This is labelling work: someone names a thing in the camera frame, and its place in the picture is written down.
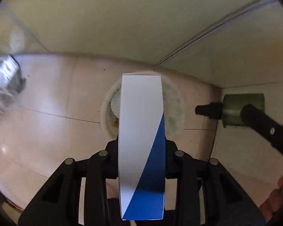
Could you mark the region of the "person's right hand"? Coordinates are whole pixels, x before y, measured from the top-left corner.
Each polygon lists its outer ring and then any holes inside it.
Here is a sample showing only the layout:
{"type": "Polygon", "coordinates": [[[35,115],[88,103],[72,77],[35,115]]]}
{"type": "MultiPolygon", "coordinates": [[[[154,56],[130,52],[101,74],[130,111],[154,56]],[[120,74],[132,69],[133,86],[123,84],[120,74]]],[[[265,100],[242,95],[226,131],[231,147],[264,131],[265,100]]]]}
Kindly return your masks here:
{"type": "Polygon", "coordinates": [[[260,206],[259,210],[263,214],[265,220],[269,222],[272,219],[272,216],[283,204],[281,199],[281,188],[283,187],[283,176],[278,180],[278,188],[273,190],[268,199],[265,200],[260,206]]]}

